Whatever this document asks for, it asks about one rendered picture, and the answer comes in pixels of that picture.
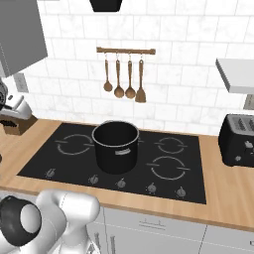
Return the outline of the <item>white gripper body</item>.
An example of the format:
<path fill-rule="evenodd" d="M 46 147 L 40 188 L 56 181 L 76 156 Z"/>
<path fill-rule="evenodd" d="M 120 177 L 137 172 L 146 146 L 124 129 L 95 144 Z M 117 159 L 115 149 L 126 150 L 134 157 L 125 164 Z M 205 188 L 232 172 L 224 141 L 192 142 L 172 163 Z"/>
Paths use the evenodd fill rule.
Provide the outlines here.
<path fill-rule="evenodd" d="M 23 95 L 8 95 L 0 114 L 27 120 L 32 116 L 32 109 Z"/>

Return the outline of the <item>brown knife block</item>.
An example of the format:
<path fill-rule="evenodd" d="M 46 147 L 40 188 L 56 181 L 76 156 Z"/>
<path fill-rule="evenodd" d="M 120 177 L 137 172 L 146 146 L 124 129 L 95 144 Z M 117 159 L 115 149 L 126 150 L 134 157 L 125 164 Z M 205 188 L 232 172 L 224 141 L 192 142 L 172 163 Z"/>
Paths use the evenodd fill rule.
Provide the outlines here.
<path fill-rule="evenodd" d="M 11 116 L 0 115 L 0 124 L 3 125 L 4 131 L 8 135 L 21 136 L 36 122 L 37 118 L 34 115 L 32 115 L 29 119 L 19 119 Z"/>

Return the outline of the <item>black hob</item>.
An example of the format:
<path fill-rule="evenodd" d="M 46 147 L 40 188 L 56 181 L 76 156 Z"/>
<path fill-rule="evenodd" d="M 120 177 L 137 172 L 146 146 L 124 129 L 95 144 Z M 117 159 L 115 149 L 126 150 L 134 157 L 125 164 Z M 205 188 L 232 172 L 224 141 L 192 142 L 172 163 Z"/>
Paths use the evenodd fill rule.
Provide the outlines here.
<path fill-rule="evenodd" d="M 199 141 L 196 136 L 142 131 L 134 169 L 121 175 L 102 172 L 91 139 L 93 127 L 63 123 L 20 171 L 21 177 L 48 180 L 111 191 L 130 192 L 194 203 L 206 203 Z M 46 178 L 49 169 L 56 169 Z M 92 185 L 88 180 L 98 176 Z M 123 179 L 126 186 L 117 183 Z M 155 193 L 147 187 L 154 184 Z M 176 191 L 183 188 L 185 197 Z"/>

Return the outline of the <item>small wooden spoon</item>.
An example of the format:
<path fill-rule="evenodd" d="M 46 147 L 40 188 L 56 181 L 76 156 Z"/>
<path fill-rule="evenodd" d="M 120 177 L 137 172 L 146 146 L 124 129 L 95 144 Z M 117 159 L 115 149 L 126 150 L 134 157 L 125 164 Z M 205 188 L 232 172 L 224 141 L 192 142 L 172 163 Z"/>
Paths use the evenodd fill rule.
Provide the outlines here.
<path fill-rule="evenodd" d="M 105 61 L 105 73 L 108 73 L 108 61 Z M 104 90 L 110 92 L 112 90 L 113 86 L 109 81 L 109 78 L 106 78 L 106 81 L 104 83 Z"/>

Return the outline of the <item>wooden ladle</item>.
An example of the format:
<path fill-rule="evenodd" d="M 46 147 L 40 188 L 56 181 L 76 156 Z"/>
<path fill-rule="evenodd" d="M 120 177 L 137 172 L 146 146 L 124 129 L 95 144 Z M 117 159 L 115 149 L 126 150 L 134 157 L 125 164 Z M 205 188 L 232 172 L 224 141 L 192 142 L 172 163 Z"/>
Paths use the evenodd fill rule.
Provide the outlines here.
<path fill-rule="evenodd" d="M 125 90 L 125 95 L 129 99 L 133 99 L 136 96 L 136 91 L 132 87 L 132 61 L 128 61 L 128 80 L 129 80 L 129 85 L 127 89 Z"/>
<path fill-rule="evenodd" d="M 117 98 L 121 98 L 124 96 L 124 90 L 120 85 L 120 60 L 116 59 L 116 75 L 117 75 L 117 86 L 114 89 L 114 95 Z"/>

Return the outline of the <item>black cooking pot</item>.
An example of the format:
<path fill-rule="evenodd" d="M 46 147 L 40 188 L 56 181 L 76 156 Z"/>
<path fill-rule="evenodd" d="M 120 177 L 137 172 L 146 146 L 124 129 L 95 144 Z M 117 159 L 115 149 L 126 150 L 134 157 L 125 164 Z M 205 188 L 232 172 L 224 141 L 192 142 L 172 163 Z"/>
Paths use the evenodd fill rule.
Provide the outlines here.
<path fill-rule="evenodd" d="M 138 160 L 139 129 L 125 121 L 105 121 L 92 130 L 97 166 L 111 175 L 130 172 Z"/>

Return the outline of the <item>wooden spatula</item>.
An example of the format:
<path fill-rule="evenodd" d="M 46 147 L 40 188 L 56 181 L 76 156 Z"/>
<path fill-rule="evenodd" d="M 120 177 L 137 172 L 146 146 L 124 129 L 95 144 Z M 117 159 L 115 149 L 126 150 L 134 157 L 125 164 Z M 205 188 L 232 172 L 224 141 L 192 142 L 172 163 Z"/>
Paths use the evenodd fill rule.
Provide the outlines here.
<path fill-rule="evenodd" d="M 136 92 L 136 97 L 135 97 L 135 101 L 139 103 L 146 102 L 146 93 L 143 88 L 143 67 L 144 67 L 144 61 L 139 60 L 139 88 Z"/>

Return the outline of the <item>black range hood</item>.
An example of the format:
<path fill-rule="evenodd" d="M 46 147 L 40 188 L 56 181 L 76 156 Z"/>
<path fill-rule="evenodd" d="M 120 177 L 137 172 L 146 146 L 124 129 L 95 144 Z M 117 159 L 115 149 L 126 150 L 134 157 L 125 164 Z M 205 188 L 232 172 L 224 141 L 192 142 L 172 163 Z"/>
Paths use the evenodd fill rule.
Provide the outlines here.
<path fill-rule="evenodd" d="M 123 0 L 89 0 L 94 12 L 118 12 Z"/>

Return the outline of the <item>grey cupboard door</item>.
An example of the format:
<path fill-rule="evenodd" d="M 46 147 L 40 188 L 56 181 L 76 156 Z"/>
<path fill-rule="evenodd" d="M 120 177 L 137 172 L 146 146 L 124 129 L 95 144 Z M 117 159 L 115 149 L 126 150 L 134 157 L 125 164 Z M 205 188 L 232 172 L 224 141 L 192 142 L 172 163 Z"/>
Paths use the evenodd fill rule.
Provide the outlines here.
<path fill-rule="evenodd" d="M 101 254 L 108 254 L 105 226 L 102 223 L 92 222 L 87 225 L 87 232 L 91 240 L 95 243 L 94 233 L 99 233 Z"/>
<path fill-rule="evenodd" d="M 201 241 L 107 225 L 108 250 L 110 236 L 115 236 L 116 254 L 199 254 Z"/>

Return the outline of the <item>grey drawer front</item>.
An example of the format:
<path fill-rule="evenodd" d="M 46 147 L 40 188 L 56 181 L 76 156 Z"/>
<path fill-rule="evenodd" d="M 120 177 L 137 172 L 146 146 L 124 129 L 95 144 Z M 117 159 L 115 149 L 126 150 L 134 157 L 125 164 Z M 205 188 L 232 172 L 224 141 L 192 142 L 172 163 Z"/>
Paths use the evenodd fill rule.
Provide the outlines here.
<path fill-rule="evenodd" d="M 205 225 L 178 219 L 142 214 L 114 208 L 104 208 L 105 222 L 107 225 L 120 226 L 128 229 L 136 229 L 152 233 L 160 233 L 190 240 L 200 241 L 205 232 Z M 149 228 L 139 225 L 139 221 L 157 223 L 159 220 L 166 225 L 166 230 Z"/>
<path fill-rule="evenodd" d="M 254 232 L 208 225 L 199 254 L 254 254 Z"/>

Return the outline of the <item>black toaster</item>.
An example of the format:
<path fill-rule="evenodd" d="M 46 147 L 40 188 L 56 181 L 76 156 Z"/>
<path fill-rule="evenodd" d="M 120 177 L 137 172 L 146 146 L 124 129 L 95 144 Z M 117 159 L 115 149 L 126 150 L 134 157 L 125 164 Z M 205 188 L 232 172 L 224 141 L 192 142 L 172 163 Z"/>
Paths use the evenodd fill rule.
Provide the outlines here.
<path fill-rule="evenodd" d="M 227 114 L 219 131 L 218 145 L 226 166 L 254 168 L 254 116 Z"/>

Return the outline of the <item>grey wall socket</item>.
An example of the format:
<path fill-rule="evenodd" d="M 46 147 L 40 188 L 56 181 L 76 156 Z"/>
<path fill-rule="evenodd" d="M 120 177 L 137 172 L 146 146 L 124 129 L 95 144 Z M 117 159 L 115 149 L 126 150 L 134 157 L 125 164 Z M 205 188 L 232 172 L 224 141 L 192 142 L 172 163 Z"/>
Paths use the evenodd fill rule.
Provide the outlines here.
<path fill-rule="evenodd" d="M 25 93 L 29 92 L 25 76 L 22 73 L 20 73 L 20 72 L 15 73 L 14 74 L 14 80 L 15 80 L 15 83 L 16 83 L 17 90 L 19 92 L 25 92 Z"/>
<path fill-rule="evenodd" d="M 254 110 L 254 94 L 248 94 L 244 103 L 245 110 Z"/>

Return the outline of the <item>grey wall cupboard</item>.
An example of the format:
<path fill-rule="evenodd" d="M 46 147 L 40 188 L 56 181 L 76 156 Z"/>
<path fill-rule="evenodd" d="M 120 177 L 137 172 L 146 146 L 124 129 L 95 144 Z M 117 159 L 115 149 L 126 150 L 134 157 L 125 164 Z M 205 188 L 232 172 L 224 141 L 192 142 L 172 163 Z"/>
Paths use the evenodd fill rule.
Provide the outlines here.
<path fill-rule="evenodd" d="M 0 77 L 47 56 L 37 0 L 0 0 Z"/>

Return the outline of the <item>wooden utensil rail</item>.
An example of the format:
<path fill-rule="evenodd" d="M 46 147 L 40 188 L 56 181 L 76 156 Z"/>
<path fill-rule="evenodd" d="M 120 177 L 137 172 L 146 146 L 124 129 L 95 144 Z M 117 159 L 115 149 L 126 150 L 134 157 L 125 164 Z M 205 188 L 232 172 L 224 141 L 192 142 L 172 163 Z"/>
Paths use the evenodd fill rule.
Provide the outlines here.
<path fill-rule="evenodd" d="M 155 55 L 155 49 L 142 50 L 142 49 L 115 49 L 115 48 L 102 48 L 97 47 L 96 51 L 98 53 L 104 54 L 136 54 L 136 55 Z"/>

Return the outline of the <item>white wall shelf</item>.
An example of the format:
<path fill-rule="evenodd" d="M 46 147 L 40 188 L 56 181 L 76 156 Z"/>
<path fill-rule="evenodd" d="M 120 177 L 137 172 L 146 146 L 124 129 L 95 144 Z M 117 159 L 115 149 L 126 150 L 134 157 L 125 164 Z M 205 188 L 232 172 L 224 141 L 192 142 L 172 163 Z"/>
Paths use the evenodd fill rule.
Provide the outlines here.
<path fill-rule="evenodd" d="M 254 60 L 217 59 L 215 65 L 229 93 L 254 94 Z"/>

